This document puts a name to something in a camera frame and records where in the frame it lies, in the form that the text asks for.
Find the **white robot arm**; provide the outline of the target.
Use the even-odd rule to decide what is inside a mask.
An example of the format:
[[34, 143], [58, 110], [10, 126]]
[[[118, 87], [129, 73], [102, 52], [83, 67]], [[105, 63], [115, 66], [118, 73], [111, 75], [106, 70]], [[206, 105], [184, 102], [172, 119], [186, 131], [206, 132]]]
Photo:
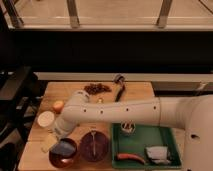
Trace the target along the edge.
[[65, 103], [41, 149], [50, 151], [82, 122], [164, 126], [185, 131], [182, 171], [213, 171], [213, 95], [91, 103], [78, 90]]

